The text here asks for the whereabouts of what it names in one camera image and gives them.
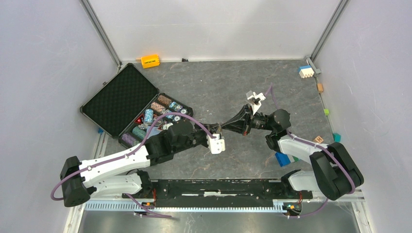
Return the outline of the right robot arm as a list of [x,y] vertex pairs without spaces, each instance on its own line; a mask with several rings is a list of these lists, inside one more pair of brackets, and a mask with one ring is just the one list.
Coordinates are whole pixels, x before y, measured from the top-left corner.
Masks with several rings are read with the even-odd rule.
[[222,129],[242,135],[248,135],[251,129],[267,130],[270,133],[265,138],[271,150],[311,165],[311,172],[297,171],[281,184],[281,193],[287,198],[300,191],[319,190],[326,198],[337,200],[364,184],[363,174],[342,143],[315,143],[292,134],[290,126],[290,113],[284,109],[265,115],[253,114],[250,107],[244,106],[222,124]]

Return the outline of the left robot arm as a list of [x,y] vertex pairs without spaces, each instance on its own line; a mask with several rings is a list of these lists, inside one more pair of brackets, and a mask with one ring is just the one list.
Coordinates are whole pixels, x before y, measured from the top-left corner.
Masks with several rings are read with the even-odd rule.
[[204,146],[212,154],[225,151],[225,142],[219,126],[203,125],[180,120],[159,134],[115,154],[95,160],[79,160],[77,156],[66,159],[60,173],[60,183],[65,207],[81,205],[91,197],[117,193],[151,195],[153,185],[146,174],[125,172],[154,166],[172,160],[176,153]]

